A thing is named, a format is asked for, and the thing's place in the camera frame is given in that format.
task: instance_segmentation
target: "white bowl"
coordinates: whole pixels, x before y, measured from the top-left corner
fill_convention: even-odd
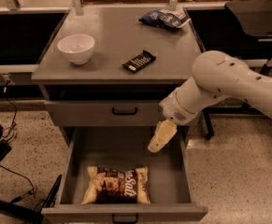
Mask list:
[[[58,50],[68,61],[83,64],[93,55],[95,40],[89,35],[69,35],[58,43]]]

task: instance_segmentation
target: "floor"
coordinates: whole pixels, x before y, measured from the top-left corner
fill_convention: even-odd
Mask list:
[[[18,205],[34,208],[62,173],[67,146],[41,101],[17,101],[16,137],[1,165],[26,175],[35,198]],[[9,127],[13,106],[0,102],[0,124]],[[203,224],[272,224],[272,120],[260,116],[212,115],[215,136],[204,138],[202,120],[188,144],[190,179],[197,205],[207,206]],[[0,199],[10,201],[31,188],[24,178],[0,167]],[[0,224],[23,223],[0,214]]]

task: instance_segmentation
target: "brown chip bag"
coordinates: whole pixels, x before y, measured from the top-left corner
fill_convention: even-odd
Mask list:
[[[146,190],[147,167],[125,172],[88,167],[89,187],[81,204],[87,203],[150,203]]]

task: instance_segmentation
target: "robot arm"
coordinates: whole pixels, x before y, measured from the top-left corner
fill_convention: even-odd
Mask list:
[[[249,69],[220,51],[202,53],[193,63],[193,76],[160,103],[166,120],[159,122],[148,149],[157,152],[205,107],[235,97],[272,119],[272,77]]]

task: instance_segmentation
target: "drawer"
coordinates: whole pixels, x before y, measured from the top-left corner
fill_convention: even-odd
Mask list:
[[[153,154],[147,150],[151,127],[75,128],[56,204],[42,214],[52,223],[200,220],[208,209],[194,203],[183,138],[187,132],[185,127]],[[93,165],[122,171],[146,165],[151,203],[81,205],[90,181],[87,167]]]
[[[46,102],[56,126],[153,126],[162,116],[158,101]]]

